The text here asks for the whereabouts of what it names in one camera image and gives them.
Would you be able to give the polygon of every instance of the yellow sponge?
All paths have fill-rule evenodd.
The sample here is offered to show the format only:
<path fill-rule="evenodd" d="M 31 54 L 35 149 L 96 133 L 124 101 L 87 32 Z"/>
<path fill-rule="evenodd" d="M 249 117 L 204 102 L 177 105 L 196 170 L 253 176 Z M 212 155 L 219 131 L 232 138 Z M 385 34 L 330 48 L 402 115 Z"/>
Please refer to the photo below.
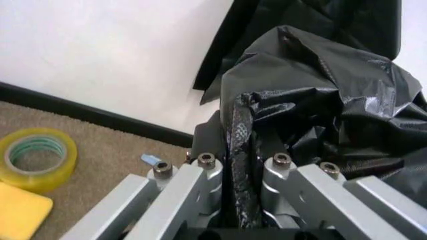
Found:
<path fill-rule="evenodd" d="M 0 182 L 0 239 L 30 239 L 52 206 L 50 198 Z"/>

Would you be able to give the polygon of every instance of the metal bracket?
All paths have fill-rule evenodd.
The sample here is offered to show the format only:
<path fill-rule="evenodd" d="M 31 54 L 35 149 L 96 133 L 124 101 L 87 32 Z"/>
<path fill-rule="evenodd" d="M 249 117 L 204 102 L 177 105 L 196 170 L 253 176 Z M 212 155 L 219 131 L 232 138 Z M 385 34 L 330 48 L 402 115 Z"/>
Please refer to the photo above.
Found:
<path fill-rule="evenodd" d="M 172 240 L 183 224 L 196 226 L 207 186 L 203 168 L 184 164 L 125 239 Z"/>
<path fill-rule="evenodd" d="M 60 239 L 117 239 L 158 193 L 155 181 L 129 174 Z"/>

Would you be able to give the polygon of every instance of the plastic sheet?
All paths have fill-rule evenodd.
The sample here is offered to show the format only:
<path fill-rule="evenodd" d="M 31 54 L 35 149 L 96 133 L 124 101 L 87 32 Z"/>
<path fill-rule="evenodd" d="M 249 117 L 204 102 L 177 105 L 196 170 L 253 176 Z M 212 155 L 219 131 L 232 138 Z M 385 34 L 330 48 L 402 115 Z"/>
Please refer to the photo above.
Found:
<path fill-rule="evenodd" d="M 236 0 L 234 5 L 249 11 L 252 2 L 239 6 Z M 233 9 L 229 12 L 238 14 L 242 13 Z M 221 28 L 227 24 L 239 26 L 226 18 Z M 228 34 L 218 32 L 222 37 L 212 43 L 194 85 L 206 89 L 201 104 L 217 99 L 222 75 L 257 38 L 280 25 L 394 59 L 400 50 L 401 0 L 260 0 L 246 25 L 240 23 L 240 29 L 230 29 Z M 240 32 L 241 37 L 233 42 L 230 36 Z"/>
<path fill-rule="evenodd" d="M 272 144 L 299 166 L 376 175 L 427 207 L 427 158 L 414 153 L 427 147 L 426 110 L 419 82 L 388 58 L 291 26 L 268 31 L 222 78 L 235 225 L 263 224 L 257 166 Z"/>

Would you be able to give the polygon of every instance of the white wall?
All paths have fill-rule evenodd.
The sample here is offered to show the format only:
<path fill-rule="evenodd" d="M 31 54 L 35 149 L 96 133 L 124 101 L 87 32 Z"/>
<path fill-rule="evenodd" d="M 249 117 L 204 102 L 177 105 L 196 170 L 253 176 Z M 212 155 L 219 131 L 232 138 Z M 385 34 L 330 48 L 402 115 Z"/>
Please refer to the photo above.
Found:
<path fill-rule="evenodd" d="M 427 1 L 402 0 L 401 47 L 394 63 L 411 73 L 427 97 Z"/>
<path fill-rule="evenodd" d="M 0 81 L 192 134 L 232 0 L 0 0 Z"/>

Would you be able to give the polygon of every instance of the black baseboard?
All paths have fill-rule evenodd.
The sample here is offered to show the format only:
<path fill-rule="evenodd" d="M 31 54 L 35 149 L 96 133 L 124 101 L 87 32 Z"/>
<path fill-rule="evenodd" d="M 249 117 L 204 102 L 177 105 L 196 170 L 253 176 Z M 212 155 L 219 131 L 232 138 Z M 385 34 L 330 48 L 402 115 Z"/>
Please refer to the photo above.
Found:
<path fill-rule="evenodd" d="M 65 115 L 110 129 L 185 148 L 190 148 L 193 142 L 193 136 L 184 132 L 2 82 L 0 82 L 0 101 Z"/>

